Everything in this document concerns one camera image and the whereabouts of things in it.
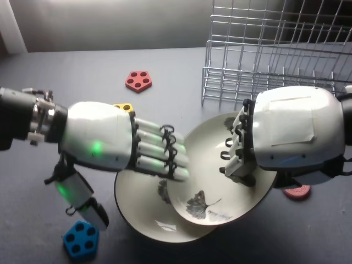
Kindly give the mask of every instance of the red object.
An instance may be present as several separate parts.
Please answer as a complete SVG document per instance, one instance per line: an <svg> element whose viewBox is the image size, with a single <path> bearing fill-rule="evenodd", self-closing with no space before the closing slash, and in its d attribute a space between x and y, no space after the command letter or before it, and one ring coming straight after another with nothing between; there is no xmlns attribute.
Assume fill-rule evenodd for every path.
<svg viewBox="0 0 352 264"><path fill-rule="evenodd" d="M287 197L293 200L302 200L309 196L310 193L310 186L309 185L302 185L302 187L294 188L294 189L287 189L282 191Z"/></svg>
<svg viewBox="0 0 352 264"><path fill-rule="evenodd" d="M152 86L152 79L146 70L131 71L125 84L127 88L140 93Z"/></svg>

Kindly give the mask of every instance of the plate rim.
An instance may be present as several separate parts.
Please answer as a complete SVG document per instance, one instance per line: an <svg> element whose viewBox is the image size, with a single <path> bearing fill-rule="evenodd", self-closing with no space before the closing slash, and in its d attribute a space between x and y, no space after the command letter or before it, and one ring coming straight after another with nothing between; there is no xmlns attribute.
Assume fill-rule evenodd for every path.
<svg viewBox="0 0 352 264"><path fill-rule="evenodd" d="M218 117L220 117L220 116L226 116L226 115L233 114L233 113L235 113L235 114L238 115L238 114L239 114L239 111L234 111L234 112L229 112L229 113L221 113L221 114L216 115L215 117L212 117L212 118L209 118L209 119L205 120L204 122L202 122L202 123L200 123L199 125L197 125L196 127L194 127L194 128L187 134L187 136L185 137L185 139L186 139L194 130L196 130L198 127L200 127L200 126L201 126L202 124L204 124L205 122L210 121L210 120L213 120L213 119L218 118ZM276 181L277 181L277 178L278 178L278 177L277 177L277 173L276 173L273 183L271 184L269 190L265 193L265 195L263 196L263 198L262 198L255 206L253 206L251 209L249 209L247 212L245 212L244 214L242 214L240 217L237 217L236 219L233 219L233 220L231 220L231 221L228 221L228 222L225 222L225 223L222 223L222 224L200 224L200 223L195 223L195 222L189 221L189 220L186 219L186 218L184 218L184 219L185 219L186 221L189 221L189 222L193 223L193 224L197 224L197 225L200 225L200 226L207 226L207 227L211 227L211 226L223 226L223 225L226 225L226 224L231 224L231 223L233 223L234 221L236 221L236 220L238 220L238 219L244 217L246 214L248 214L248 213L251 212L254 208L256 208L263 200L265 200L266 196L270 193L270 191L271 191L271 190L273 189L273 187L275 186L275 183L276 183ZM170 182L170 180L167 179L167 181L166 181L166 188L169 188L169 182ZM172 199L170 199L170 203L172 204L172 207L174 207L174 209L176 210L176 207L175 207L175 205L174 205Z"/></svg>
<svg viewBox="0 0 352 264"><path fill-rule="evenodd" d="M218 225L214 225L214 229L213 229L213 230L211 230L211 231L208 232L207 234L201 236L200 238L196 238L196 239L188 240L188 241L182 241L182 242L171 242L171 241L159 240L159 239L152 238L152 237L150 237L150 236L148 236L148 235L145 235L145 234L143 234L142 232L139 232L139 231L138 231L132 224L130 224L130 222L125 218L125 215L123 215L123 213L122 213L122 211L121 211L121 209L120 209L119 203L118 203L118 201L117 201L117 196L116 196L116 182L117 182L118 174L119 174L121 171L116 172L115 181L114 181L114 199L115 199L115 203L116 203L117 209L118 209L120 215L122 216L122 218L124 219L125 223L126 223L131 229L133 229L134 232L138 233L138 235L141 235L142 237L147 238L147 239L150 239L150 240L152 240L152 241L157 241L157 242L162 242L162 243L167 243L167 244L187 244L187 243L194 243L195 241L198 241L198 240L200 240L200 239L203 239L203 238L207 237L209 234L212 234L215 230L218 230Z"/></svg>

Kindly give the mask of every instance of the ginkgo leaf print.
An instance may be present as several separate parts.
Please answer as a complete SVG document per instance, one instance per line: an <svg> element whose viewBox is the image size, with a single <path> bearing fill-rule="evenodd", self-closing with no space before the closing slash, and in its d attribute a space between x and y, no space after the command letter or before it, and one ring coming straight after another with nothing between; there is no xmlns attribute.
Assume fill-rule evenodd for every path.
<svg viewBox="0 0 352 264"><path fill-rule="evenodd" d="M160 195L161 199L163 199L163 201L166 204L168 204L168 205L171 204L169 195L167 193L166 180L159 181L158 194Z"/></svg>
<svg viewBox="0 0 352 264"><path fill-rule="evenodd" d="M227 128L227 130L231 131L233 129L233 122L235 122L236 117L228 117L224 121L224 126Z"/></svg>
<svg viewBox="0 0 352 264"><path fill-rule="evenodd" d="M197 194L194 195L194 198L188 200L186 211L197 219L205 219L207 208L220 202L220 200L221 199L219 199L215 203L212 203L211 205L207 205L205 203L204 191L199 191Z"/></svg>

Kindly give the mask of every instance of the dish rack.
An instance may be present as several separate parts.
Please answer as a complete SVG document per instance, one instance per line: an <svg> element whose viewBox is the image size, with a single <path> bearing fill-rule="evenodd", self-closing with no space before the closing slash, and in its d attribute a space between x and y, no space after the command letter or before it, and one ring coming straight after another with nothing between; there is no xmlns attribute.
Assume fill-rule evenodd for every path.
<svg viewBox="0 0 352 264"><path fill-rule="evenodd" d="M343 14L346 4L352 2L213 0L202 106L211 98L239 109L244 99L282 86L343 93L352 83L352 16Z"/></svg>

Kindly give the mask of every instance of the plate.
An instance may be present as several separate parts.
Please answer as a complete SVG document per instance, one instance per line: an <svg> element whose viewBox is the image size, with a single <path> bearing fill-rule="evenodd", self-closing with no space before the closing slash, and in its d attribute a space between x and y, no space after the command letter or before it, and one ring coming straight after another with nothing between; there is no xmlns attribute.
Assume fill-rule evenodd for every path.
<svg viewBox="0 0 352 264"><path fill-rule="evenodd" d="M270 191L276 172L259 167L253 172L254 187L235 183L220 173L226 162L220 158L229 151L226 138L238 112L221 114L195 128L186 138L190 159L190 179L167 181L169 198L175 210L186 220L205 226L231 222L253 209Z"/></svg>
<svg viewBox="0 0 352 264"><path fill-rule="evenodd" d="M139 233L158 241L184 243L212 232L215 227L195 225L172 207L167 182L158 177L124 170L115 179L115 200L126 220Z"/></svg>

